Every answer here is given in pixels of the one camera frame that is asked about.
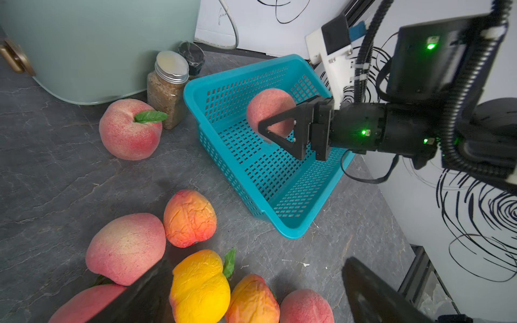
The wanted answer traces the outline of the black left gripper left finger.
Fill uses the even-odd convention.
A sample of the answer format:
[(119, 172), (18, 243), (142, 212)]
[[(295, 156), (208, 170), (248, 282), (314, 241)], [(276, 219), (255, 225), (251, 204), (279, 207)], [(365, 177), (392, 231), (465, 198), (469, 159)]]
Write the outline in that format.
[(172, 267), (162, 259), (90, 322), (174, 322), (169, 302)]

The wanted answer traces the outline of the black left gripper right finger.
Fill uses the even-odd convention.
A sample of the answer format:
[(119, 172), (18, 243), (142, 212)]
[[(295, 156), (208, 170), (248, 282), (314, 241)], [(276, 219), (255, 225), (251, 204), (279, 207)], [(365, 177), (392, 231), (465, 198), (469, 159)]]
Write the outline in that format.
[(342, 277), (355, 322), (431, 322), (359, 259), (345, 261)]

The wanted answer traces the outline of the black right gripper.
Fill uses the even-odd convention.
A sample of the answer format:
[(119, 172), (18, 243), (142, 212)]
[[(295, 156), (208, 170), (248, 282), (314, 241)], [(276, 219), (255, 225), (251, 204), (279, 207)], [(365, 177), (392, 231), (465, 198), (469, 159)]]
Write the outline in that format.
[(349, 104), (334, 109), (331, 98), (315, 96), (258, 123), (258, 133), (298, 160), (307, 147), (326, 161), (332, 148), (377, 150), (386, 125), (384, 104)]

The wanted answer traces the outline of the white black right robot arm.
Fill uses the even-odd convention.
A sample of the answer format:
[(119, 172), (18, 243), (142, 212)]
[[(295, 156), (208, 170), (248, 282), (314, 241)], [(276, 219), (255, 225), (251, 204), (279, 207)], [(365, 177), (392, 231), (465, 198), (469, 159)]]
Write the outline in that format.
[(331, 97), (314, 96), (264, 118), (256, 132), (302, 160), (306, 149), (327, 160), (332, 148), (345, 153), (393, 154), (393, 165), (409, 158), (423, 168), (437, 153), (445, 169), (508, 192), (516, 192), (516, 135), (493, 129), (473, 115), (501, 43), (508, 31), (511, 1), (493, 1), (489, 13), (456, 17), (399, 30), (394, 55), (378, 72), (377, 103), (364, 101), (374, 39), (392, 3), (378, 6), (347, 78), (334, 64), (351, 44), (340, 15), (310, 41), (323, 42), (320, 60)]

